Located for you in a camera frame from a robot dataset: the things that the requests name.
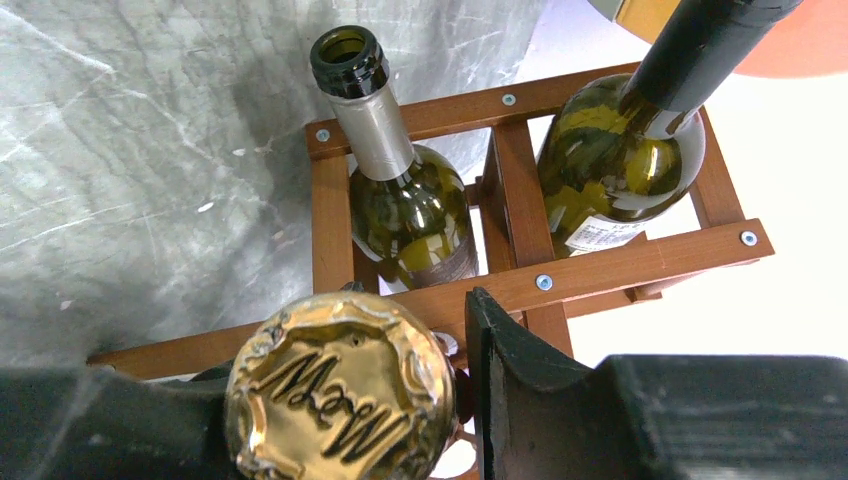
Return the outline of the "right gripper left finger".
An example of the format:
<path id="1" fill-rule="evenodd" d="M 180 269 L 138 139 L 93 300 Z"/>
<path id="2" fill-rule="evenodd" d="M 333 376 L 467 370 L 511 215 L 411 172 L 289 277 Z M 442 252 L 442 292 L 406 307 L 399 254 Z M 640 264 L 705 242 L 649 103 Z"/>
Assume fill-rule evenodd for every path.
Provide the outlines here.
<path id="1" fill-rule="evenodd" d="M 239 479 L 222 364 L 142 382 L 106 368 L 1 370 L 4 479 Z"/>

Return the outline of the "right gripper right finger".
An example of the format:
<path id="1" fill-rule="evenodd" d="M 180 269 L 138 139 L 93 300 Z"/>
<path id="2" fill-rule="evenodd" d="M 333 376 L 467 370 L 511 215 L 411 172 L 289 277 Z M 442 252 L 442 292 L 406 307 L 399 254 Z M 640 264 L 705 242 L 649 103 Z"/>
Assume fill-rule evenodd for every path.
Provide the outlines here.
<path id="1" fill-rule="evenodd" d="M 847 363 L 611 355 L 594 368 L 466 295 L 485 479 L 843 479 Z"/>

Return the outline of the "gold foil top bottle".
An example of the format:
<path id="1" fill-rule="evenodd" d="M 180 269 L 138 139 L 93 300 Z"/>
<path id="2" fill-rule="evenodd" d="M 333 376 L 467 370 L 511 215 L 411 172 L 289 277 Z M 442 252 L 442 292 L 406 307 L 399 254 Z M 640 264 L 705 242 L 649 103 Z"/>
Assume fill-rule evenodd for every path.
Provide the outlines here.
<path id="1" fill-rule="evenodd" d="M 303 298 L 234 358 L 229 454 L 250 479 L 425 479 L 457 428 L 453 368 L 430 330 L 378 295 Z"/>

